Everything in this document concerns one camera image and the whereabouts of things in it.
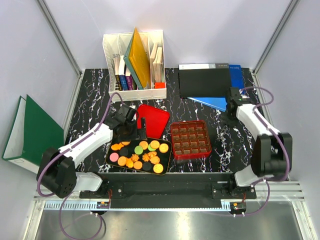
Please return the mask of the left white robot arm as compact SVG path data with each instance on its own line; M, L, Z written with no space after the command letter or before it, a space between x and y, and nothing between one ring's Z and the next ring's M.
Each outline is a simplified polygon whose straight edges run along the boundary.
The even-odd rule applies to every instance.
M136 106L121 104L118 111L104 116L91 130L75 141L58 149L48 148L36 176L37 192L41 186L50 190L49 196L63 199L73 192L89 191L97 198L108 193L108 186L94 172L78 172L77 167L99 147L110 143L145 140L146 128L138 128L139 113Z

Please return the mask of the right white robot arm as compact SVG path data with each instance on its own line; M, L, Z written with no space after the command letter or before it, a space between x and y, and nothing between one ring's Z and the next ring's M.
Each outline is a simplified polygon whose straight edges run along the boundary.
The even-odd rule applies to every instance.
M228 195L235 199L261 181L287 180L292 169L292 136L272 126L258 110L263 104L254 105L244 95L246 90L231 87L226 94L225 124L233 128L242 123L254 139L250 165L235 172L227 185Z

